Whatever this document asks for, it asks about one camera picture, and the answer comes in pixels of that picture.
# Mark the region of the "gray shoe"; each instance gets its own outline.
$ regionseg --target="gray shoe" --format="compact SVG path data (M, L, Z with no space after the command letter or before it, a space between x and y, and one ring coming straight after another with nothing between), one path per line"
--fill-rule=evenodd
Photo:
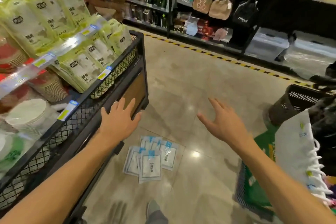
M148 220L148 217L155 211L160 210L160 206L157 204L157 202L152 199L147 204L147 210L146 210L146 220Z

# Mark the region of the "floor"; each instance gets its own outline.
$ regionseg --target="floor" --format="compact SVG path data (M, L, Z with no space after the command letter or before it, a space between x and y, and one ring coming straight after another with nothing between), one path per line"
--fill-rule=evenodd
M207 98L217 97L233 106L257 136L266 130L264 110L290 82L149 36L145 53L149 105L91 192L84 218L89 224L113 218L113 224L145 223L146 203L156 199L170 223L250 223L233 201L240 158L206 130L196 113L213 118ZM174 170L163 170L160 181L139 184L122 172L129 146L139 145L141 135L180 144Z

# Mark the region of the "gray pants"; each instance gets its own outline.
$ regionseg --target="gray pants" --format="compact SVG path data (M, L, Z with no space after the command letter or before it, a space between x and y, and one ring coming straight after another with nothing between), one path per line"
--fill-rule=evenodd
M168 224L168 219L163 215L162 211L157 210L148 216L146 224Z

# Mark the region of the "black wire mesh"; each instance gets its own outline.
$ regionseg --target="black wire mesh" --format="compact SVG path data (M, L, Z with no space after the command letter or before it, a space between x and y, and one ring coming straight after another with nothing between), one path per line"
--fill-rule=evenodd
M43 170L43 167L46 168L48 161L58 154L62 143L70 135L78 135L90 122L91 118L100 111L106 99L109 97L107 92L113 91L113 86L118 81L120 75L138 58L138 47L142 46L142 42L139 41L138 44L135 44L134 41L137 37L135 35L131 35L131 37L133 40L131 44L132 50L125 55L123 54L124 58L120 60L103 81L98 83L98 86L94 89L89 88L87 90L93 93L88 94L85 100L79 103L76 111L57 129L56 133L48 137L40 151L29 161L19 175L2 190L0 193L0 215L3 215L38 185L36 178Z

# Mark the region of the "hazard tape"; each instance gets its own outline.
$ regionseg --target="hazard tape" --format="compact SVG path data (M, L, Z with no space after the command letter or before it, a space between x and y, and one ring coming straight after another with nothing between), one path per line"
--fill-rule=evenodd
M299 82L299 81L297 81L297 80L295 80L295 79L287 78L287 77L285 77L285 76L282 76L282 75L279 75L279 74L275 74L275 73L273 73L273 72L271 72L271 71L266 71L266 70L263 70L263 69L259 69L259 68L256 68L256 67L253 67L253 66L244 64L244 63L242 63L242 62L238 62L238 61L230 60L230 59L224 58L224 57L221 56L221 55L215 55L215 54L212 54L212 53L210 53L210 52L205 52L205 51L202 51L202 50L198 50L198 49L196 49L195 47L190 47L190 46L186 46L186 45L183 45L183 44L175 43L175 42L173 42L173 41L171 41L171 40L164 39L164 38L160 38L160 37L157 37L157 36L153 36L153 35L149 35L149 34L144 34L144 35L145 35L145 36L150 36L151 38L158 39L158 40L160 40L160 41L164 41L164 42L169 43L169 44L173 44L173 45L176 45L176 46L185 48L185 49L192 50L192 51L194 51L194 52L198 52L198 53L202 53L202 54L211 56L212 58L216 58L216 59L224 60L224 61L227 61L227 62L236 64L236 65L239 65L239 66L247 67L247 68L252 69L252 70L254 70L254 71L258 71L258 72L261 72L261 73L264 73L264 74L268 74L268 75L271 75L271 76L274 76L274 77L277 77L277 78L281 78L281 79L283 79L283 80L286 80L286 81L295 83L295 84L300 85L300 86L304 86L304 87L308 87L308 88L312 88L312 87L313 87L311 84L307 84L307 83L304 83L304 82Z

